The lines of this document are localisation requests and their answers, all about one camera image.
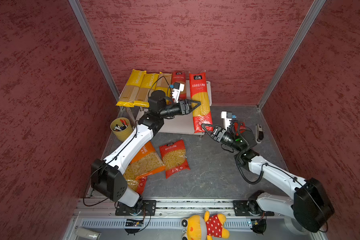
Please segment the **red spaghetti pack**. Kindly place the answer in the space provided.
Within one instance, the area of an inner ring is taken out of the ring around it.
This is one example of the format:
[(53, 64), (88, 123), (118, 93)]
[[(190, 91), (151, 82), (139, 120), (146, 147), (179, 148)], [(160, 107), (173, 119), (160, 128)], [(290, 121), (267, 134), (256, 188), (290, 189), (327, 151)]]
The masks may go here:
[(234, 124), (235, 133), (236, 133), (237, 135), (238, 135), (239, 133), (241, 134), (241, 133), (243, 133), (243, 132), (245, 132), (245, 131), (247, 130), (246, 125), (245, 125), (245, 123), (243, 123), (243, 122), (234, 121), (233, 124)]
[(181, 71), (175, 71), (172, 73), (172, 84), (178, 82), (178, 83), (183, 83), (185, 84), (185, 90), (184, 93), (187, 97), (187, 93), (186, 93), (186, 74), (185, 72), (181, 72)]
[(203, 133), (205, 131), (202, 129), (202, 124), (213, 124), (206, 72), (190, 74), (189, 77), (191, 100), (200, 102), (200, 105), (192, 112), (194, 130), (195, 133)]

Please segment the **yellow spaghetti pack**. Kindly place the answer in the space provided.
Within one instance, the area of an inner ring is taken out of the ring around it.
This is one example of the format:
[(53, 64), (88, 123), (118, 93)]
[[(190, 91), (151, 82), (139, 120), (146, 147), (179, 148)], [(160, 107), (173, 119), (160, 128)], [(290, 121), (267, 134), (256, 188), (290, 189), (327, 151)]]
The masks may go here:
[(117, 106), (133, 108), (134, 101), (142, 85), (146, 71), (132, 70), (132, 73), (119, 97)]
[(148, 98), (150, 94), (156, 88), (156, 82), (159, 78), (159, 74), (145, 74), (138, 94), (134, 100), (135, 107), (148, 108), (149, 102)]
[(168, 74), (168, 73), (159, 73), (159, 79), (156, 82), (156, 87), (155, 90), (161, 90), (163, 92), (165, 92), (167, 97), (171, 96), (171, 89), (169, 87), (170, 83), (172, 80), (172, 74)]

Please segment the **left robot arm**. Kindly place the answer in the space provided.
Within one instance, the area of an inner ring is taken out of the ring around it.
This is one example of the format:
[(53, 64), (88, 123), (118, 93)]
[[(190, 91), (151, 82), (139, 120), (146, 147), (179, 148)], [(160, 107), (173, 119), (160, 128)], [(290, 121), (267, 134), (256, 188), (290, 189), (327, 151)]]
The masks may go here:
[(141, 209), (141, 196), (128, 187), (124, 173), (142, 147), (162, 128), (170, 117), (188, 115), (196, 110), (200, 101), (181, 100), (177, 103), (158, 90), (148, 98), (149, 108), (136, 124), (130, 136), (104, 160), (95, 160), (91, 165), (89, 183), (97, 192), (113, 202), (130, 208)]

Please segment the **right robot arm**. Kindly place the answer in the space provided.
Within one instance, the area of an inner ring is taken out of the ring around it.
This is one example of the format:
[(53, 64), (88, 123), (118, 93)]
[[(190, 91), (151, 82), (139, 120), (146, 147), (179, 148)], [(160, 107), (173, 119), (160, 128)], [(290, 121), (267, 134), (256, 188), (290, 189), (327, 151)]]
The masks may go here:
[(237, 152), (235, 163), (248, 184), (256, 185), (265, 179), (287, 194), (282, 197), (260, 192), (255, 202), (261, 210), (293, 218), (312, 233), (328, 226), (335, 209), (319, 180), (293, 175), (255, 152), (257, 141), (251, 130), (234, 132), (211, 124), (201, 127), (214, 141)]

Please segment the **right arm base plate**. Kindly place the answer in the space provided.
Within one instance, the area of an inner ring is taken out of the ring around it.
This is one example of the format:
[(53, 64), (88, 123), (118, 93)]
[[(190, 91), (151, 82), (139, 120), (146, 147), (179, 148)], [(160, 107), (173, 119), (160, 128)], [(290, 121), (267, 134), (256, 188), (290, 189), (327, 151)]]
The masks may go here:
[(237, 217), (273, 217), (275, 213), (263, 211), (256, 201), (233, 201), (235, 216)]

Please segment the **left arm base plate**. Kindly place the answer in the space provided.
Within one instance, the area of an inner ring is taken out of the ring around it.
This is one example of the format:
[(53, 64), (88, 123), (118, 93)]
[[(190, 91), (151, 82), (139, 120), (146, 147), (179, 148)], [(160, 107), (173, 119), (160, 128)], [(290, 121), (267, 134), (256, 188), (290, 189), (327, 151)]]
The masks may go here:
[(139, 200), (134, 207), (129, 207), (123, 203), (117, 203), (115, 215), (124, 217), (154, 216), (156, 206), (156, 200)]

